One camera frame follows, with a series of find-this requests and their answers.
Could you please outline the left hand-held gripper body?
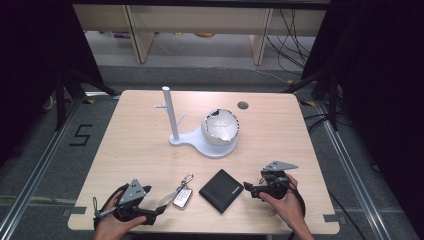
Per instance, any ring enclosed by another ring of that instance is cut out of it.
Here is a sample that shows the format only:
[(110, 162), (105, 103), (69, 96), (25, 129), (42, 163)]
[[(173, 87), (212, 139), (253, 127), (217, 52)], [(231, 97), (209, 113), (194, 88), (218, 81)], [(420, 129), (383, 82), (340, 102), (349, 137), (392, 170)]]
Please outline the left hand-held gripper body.
[(150, 186), (142, 186), (137, 179), (133, 179), (115, 203), (114, 217), (121, 222), (127, 222), (140, 216), (145, 216), (146, 218), (148, 216), (156, 216), (155, 211), (139, 207), (139, 204), (150, 190)]

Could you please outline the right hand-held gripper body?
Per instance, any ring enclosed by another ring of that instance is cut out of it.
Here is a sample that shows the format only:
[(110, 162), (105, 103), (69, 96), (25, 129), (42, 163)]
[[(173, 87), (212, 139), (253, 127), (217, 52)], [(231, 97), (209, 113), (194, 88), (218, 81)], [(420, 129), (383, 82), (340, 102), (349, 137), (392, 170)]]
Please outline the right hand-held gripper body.
[(267, 193), (275, 199), (282, 199), (288, 191), (297, 194), (297, 189), (292, 181), (287, 177), (286, 170), (296, 169), (297, 165), (285, 163), (282, 161), (272, 161), (266, 164), (261, 170), (260, 192)]

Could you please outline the silver car key with keyring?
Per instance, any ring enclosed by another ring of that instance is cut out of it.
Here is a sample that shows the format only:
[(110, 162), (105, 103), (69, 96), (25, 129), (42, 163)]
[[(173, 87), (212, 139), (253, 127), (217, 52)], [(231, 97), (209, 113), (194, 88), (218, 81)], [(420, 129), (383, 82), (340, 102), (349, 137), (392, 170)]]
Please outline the silver car key with keyring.
[(162, 200), (159, 201), (159, 206), (172, 204), (179, 210), (184, 210), (188, 205), (193, 190), (188, 187), (188, 183), (194, 179), (193, 173), (188, 173), (180, 182), (180, 185), (176, 188), (175, 191), (165, 196)]

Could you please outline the black leather wallet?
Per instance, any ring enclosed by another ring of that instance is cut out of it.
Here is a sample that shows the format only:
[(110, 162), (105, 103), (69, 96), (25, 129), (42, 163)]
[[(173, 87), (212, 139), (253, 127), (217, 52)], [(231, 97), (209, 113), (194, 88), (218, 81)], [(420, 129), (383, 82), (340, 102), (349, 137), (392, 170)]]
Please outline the black leather wallet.
[(218, 212), (224, 213), (243, 190), (242, 184), (225, 170), (220, 169), (199, 190), (199, 194)]

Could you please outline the person's right hand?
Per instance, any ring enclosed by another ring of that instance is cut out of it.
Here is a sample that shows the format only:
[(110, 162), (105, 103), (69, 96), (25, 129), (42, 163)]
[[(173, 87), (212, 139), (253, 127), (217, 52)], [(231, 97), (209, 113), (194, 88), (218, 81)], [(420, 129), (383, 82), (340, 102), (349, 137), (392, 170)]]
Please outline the person's right hand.
[(305, 221), (302, 209), (295, 193), (289, 189), (282, 199), (275, 199), (271, 195), (261, 192), (260, 198), (271, 205), (269, 215), (278, 215), (297, 235), (304, 228)]

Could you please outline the person's left hand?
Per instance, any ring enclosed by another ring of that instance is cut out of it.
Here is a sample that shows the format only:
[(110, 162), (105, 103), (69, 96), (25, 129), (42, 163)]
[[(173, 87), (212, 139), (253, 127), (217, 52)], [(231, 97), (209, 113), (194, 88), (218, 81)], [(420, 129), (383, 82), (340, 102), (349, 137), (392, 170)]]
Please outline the person's left hand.
[(142, 225), (147, 218), (140, 216), (127, 222), (117, 220), (112, 214), (102, 218), (95, 230), (95, 236), (122, 236), (124, 237), (133, 228)]

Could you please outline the white eggshell-shaped bowl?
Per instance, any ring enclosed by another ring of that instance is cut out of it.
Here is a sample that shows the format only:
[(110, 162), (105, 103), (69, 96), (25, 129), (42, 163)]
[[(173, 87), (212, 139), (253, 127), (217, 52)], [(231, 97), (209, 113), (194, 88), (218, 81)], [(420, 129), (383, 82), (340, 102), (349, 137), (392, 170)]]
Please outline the white eggshell-shaped bowl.
[(216, 146), (226, 146), (235, 141), (239, 133), (238, 118), (227, 109), (214, 109), (201, 123), (202, 135), (207, 142)]

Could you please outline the white key holder stand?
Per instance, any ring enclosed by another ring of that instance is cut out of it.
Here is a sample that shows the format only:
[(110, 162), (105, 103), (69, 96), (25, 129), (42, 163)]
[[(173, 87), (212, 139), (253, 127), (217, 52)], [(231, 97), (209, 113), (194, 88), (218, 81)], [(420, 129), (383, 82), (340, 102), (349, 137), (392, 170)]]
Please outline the white key holder stand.
[(162, 92), (165, 103), (160, 105), (160, 108), (164, 109), (168, 114), (171, 127), (171, 135), (168, 141), (172, 146), (191, 146), (201, 155), (212, 159), (224, 158), (235, 150), (238, 144), (238, 137), (233, 143), (226, 146), (216, 146), (207, 142), (201, 131), (201, 123), (206, 116), (201, 120), (200, 125), (193, 132), (180, 132), (178, 130), (178, 125), (181, 120), (176, 120), (171, 90), (168, 86), (163, 86)]

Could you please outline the black curtain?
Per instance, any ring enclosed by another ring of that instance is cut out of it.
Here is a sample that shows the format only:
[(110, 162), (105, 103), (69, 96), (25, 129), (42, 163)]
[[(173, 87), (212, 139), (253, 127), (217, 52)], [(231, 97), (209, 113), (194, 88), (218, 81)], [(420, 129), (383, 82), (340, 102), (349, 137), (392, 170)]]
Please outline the black curtain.
[(424, 240), (424, 0), (330, 0), (303, 75), (320, 70), (367, 4), (339, 53), (344, 103), (413, 229)]
[(104, 82), (70, 0), (0, 0), (0, 167), (59, 81)]

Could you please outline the beige wooden desk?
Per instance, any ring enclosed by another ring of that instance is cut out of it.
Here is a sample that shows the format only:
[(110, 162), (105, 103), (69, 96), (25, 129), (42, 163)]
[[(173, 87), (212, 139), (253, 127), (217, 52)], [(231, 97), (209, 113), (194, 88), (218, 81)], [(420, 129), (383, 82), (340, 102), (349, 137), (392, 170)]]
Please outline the beige wooden desk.
[(313, 37), (323, 10), (75, 4), (86, 31), (127, 32), (135, 58), (146, 61), (156, 32), (240, 34), (250, 38), (253, 62), (262, 63), (268, 35)]

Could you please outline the metal floor rail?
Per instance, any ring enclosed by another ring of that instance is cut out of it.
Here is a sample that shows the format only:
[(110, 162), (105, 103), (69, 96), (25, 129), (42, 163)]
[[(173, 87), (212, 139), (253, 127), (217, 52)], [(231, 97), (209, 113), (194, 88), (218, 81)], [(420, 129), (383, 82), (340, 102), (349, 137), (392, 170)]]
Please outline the metal floor rail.
[(367, 191), (340, 134), (334, 129), (329, 120), (324, 121), (324, 126), (376, 239), (392, 240), (383, 218)]
[(43, 176), (50, 166), (53, 156), (57, 152), (81, 102), (81, 99), (77, 99), (69, 104), (68, 109), (65, 111), (65, 120), (58, 128), (54, 129), (41, 156), (37, 159), (30, 174), (25, 178), (25, 182), (19, 189), (18, 194), (16, 196), (0, 195), (0, 206), (6, 203), (9, 205), (8, 211), (0, 219), (0, 240), (9, 240), (13, 235), (35, 190), (38, 188)]

